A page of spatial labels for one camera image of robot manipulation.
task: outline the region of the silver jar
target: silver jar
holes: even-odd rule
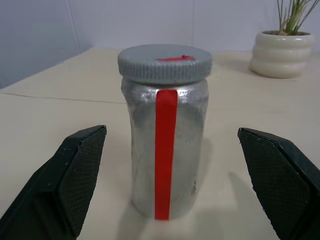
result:
[[[186,213],[208,105],[210,53],[182,45],[142,45],[118,56],[131,122],[132,202],[150,218]]]

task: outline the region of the white pot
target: white pot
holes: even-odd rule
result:
[[[281,36],[259,33],[255,39],[250,68],[259,75],[287,79],[300,75],[315,42],[312,34]]]

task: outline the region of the table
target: table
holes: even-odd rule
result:
[[[302,77],[276,80],[249,72],[249,53],[214,54],[198,196],[184,217],[158,222],[130,204],[130,121],[118,52],[94,48],[0,91],[0,216],[65,137],[104,124],[97,185],[79,240],[277,240],[252,190],[237,131],[290,139],[320,168],[320,55]]]

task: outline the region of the textured gripper pad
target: textured gripper pad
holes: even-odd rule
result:
[[[58,188],[60,203],[75,237],[81,232],[96,187],[105,135],[99,130],[82,140]]]
[[[311,201],[310,187],[272,141],[245,130],[239,139],[266,215],[281,240],[291,239]]]

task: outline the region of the white wall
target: white wall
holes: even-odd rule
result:
[[[0,0],[0,87],[92,46],[150,43],[250,51],[277,26],[276,0]],[[320,6],[303,30],[320,51]]]

